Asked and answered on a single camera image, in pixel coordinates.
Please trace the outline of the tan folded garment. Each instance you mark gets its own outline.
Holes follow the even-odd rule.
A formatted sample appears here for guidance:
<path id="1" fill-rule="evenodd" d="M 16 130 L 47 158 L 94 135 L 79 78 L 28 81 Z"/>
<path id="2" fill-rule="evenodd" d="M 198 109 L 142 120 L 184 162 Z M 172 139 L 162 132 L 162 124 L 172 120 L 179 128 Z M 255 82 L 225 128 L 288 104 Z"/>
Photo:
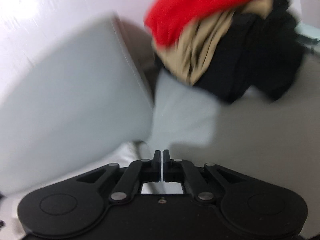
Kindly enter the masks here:
<path id="1" fill-rule="evenodd" d="M 192 20 L 169 47 L 152 47 L 171 74 L 186 85 L 194 85 L 208 69 L 218 42 L 227 33 L 237 12 L 252 13 L 263 20 L 271 13 L 273 0 L 252 0 L 235 9 L 217 12 L 204 20 Z"/>

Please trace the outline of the grey sofa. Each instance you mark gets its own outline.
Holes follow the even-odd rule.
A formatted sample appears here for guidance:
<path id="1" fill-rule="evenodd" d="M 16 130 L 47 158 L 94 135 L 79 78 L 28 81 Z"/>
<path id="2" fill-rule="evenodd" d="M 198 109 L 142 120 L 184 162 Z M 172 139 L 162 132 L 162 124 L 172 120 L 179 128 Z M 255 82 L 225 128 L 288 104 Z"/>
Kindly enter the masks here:
<path id="1" fill-rule="evenodd" d="M 125 142 L 216 163 L 300 194 L 302 234 L 319 234 L 319 59 L 270 103 L 255 89 L 225 105 L 153 66 L 149 36 L 116 16 L 64 40 L 1 103 L 1 187 L 18 191 L 62 176 Z M 3 196 L 1 239 L 21 239 L 17 204 Z"/>

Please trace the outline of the glass side table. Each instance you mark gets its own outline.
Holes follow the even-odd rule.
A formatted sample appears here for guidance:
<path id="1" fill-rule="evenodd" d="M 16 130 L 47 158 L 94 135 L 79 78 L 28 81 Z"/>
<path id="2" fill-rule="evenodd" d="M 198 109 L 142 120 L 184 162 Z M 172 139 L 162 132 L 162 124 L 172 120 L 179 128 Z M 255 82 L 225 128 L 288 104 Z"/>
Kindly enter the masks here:
<path id="1" fill-rule="evenodd" d="M 311 54 L 319 56 L 319 29 L 299 23 L 296 27 L 298 40 Z"/>

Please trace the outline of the white t-shirt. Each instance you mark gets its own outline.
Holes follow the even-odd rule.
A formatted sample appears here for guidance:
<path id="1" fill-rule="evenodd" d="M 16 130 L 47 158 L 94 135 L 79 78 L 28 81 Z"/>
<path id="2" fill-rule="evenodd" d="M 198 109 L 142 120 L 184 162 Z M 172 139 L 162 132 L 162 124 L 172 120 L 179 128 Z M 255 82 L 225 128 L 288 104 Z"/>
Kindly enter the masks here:
<path id="1" fill-rule="evenodd" d="M 1 195 L 8 197 L 10 195 L 20 195 L 24 193 L 28 193 L 35 189 L 51 185 L 53 183 L 61 182 L 63 180 L 72 178 L 74 176 L 78 176 L 80 174 L 86 173 L 91 170 L 95 170 L 96 168 L 102 167 L 106 164 L 110 163 L 118 163 L 120 167 L 127 167 L 130 165 L 131 162 L 139 159 L 152 159 L 154 153 L 151 152 L 150 147 L 142 142 L 125 142 L 121 144 L 117 149 L 113 152 L 109 152 L 108 154 L 104 155 L 102 158 L 95 160 L 85 166 L 67 172 L 62 176 L 58 176 L 54 179 L 51 179 L 46 182 L 37 183 L 29 187 L 25 187 L 21 190 L 16 190 L 12 192 L 4 192 L 3 188 L 1 187 Z M 183 190 L 179 183 L 165 183 L 165 182 L 158 182 L 158 183 L 147 183 L 143 186 L 142 189 L 143 194 L 182 194 Z"/>

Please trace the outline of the black folded garment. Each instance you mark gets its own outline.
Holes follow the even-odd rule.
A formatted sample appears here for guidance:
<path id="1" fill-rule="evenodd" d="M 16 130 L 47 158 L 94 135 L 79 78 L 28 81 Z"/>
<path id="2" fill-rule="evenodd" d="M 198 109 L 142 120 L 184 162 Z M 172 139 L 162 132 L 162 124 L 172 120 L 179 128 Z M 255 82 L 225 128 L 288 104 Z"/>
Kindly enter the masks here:
<path id="1" fill-rule="evenodd" d="M 288 0 L 273 0 L 264 20 L 255 14 L 235 14 L 195 86 L 228 104 L 249 87 L 271 101 L 281 98 L 295 82 L 305 52 L 297 41 L 297 20 L 288 8 Z"/>

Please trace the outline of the red folded garment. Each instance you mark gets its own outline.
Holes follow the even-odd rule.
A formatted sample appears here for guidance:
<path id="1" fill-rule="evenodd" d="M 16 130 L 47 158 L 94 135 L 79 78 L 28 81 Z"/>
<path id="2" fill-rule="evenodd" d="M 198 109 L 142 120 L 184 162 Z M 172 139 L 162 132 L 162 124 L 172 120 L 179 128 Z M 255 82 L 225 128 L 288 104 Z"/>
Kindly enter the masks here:
<path id="1" fill-rule="evenodd" d="M 144 25 L 160 46 L 170 46 L 192 20 L 244 5 L 252 0 L 155 0 L 144 17 Z"/>

